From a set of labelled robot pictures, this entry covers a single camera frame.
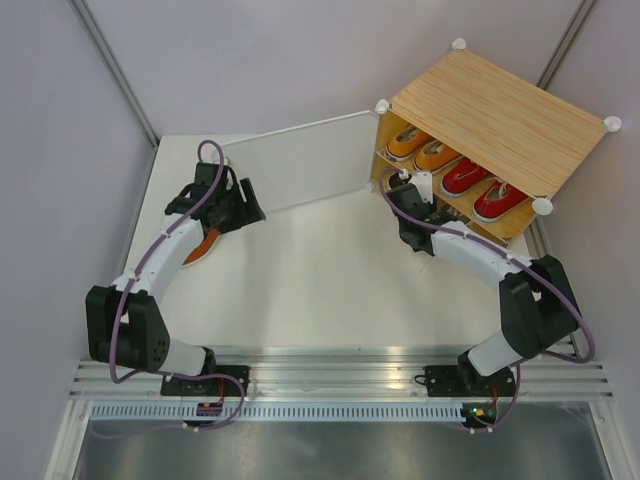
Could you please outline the grey sneaker orange sole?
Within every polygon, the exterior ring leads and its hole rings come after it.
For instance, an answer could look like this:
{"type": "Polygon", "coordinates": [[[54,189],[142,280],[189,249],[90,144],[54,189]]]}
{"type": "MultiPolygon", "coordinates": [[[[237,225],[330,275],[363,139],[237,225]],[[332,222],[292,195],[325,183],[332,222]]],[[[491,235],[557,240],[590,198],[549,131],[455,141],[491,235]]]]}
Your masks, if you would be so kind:
{"type": "Polygon", "coordinates": [[[203,241],[184,260],[183,266],[191,265],[206,256],[215,244],[218,237],[219,231],[216,229],[211,230],[203,239],[203,241]]]}

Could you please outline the white cabinet door panel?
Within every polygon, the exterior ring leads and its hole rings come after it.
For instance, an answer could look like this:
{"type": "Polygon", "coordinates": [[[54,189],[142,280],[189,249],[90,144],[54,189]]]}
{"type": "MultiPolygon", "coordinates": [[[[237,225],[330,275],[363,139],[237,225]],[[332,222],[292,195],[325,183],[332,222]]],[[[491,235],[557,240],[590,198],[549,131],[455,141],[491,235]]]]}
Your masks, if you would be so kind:
{"type": "Polygon", "coordinates": [[[363,187],[377,129],[378,116],[364,111],[232,142],[223,151],[270,213],[363,187]]]}

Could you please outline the red sneaker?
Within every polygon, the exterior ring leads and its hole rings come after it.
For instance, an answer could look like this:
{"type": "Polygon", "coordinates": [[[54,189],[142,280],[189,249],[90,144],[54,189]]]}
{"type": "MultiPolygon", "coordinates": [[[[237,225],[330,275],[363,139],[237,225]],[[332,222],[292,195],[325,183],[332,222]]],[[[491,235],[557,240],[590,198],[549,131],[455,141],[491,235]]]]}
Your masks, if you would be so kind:
{"type": "Polygon", "coordinates": [[[490,171],[464,157],[441,180],[440,189],[444,195],[457,198],[471,187],[489,178],[490,171]]]}
{"type": "Polygon", "coordinates": [[[527,199],[528,196],[513,185],[495,180],[474,202],[472,212],[481,222],[492,223],[527,199]]]}

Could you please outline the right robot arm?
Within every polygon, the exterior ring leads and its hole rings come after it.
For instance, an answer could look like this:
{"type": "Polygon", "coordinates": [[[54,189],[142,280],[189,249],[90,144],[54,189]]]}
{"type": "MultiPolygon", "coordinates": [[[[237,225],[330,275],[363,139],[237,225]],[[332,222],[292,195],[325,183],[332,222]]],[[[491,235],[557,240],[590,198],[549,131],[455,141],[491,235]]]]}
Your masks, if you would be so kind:
{"type": "Polygon", "coordinates": [[[579,329],[581,313],[555,257],[516,255],[477,235],[423,199],[411,182],[382,195],[397,218],[400,239],[413,251],[462,266],[498,292],[500,328],[461,353],[454,366],[463,393],[480,396],[504,385],[512,367],[552,355],[550,347],[579,329]]]}

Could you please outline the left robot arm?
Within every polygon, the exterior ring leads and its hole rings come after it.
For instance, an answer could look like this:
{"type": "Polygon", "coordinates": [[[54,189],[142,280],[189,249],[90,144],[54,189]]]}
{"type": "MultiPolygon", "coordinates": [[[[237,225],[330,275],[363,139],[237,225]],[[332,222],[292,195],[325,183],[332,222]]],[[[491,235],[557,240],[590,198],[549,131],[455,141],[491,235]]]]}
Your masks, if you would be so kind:
{"type": "Polygon", "coordinates": [[[218,236],[265,220],[252,183],[227,165],[198,163],[192,183],[164,210],[161,230],[138,263],[85,299],[90,357],[112,369],[183,377],[195,395],[218,384],[214,352],[169,334],[160,304],[180,268],[218,236]]]}

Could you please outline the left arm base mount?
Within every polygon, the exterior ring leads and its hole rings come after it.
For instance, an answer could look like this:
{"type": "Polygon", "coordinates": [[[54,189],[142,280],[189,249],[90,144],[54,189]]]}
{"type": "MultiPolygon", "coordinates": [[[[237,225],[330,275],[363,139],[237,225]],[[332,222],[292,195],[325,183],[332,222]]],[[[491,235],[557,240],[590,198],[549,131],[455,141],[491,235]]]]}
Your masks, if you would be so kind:
{"type": "MultiPolygon", "coordinates": [[[[251,368],[247,365],[219,365],[217,374],[225,374],[236,379],[244,389],[250,384],[251,368]]],[[[164,380],[160,395],[165,397],[224,397],[240,398],[240,388],[228,379],[185,380],[172,378],[164,380]]]]}

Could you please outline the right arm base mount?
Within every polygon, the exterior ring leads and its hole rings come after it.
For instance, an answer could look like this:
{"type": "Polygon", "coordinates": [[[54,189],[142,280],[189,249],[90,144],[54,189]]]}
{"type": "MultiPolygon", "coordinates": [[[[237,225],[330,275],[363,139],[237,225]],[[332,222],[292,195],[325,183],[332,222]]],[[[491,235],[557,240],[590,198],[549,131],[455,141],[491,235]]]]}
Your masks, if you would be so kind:
{"type": "Polygon", "coordinates": [[[469,365],[427,365],[413,381],[426,388],[429,398],[512,397],[517,383],[507,367],[482,376],[469,365]]]}

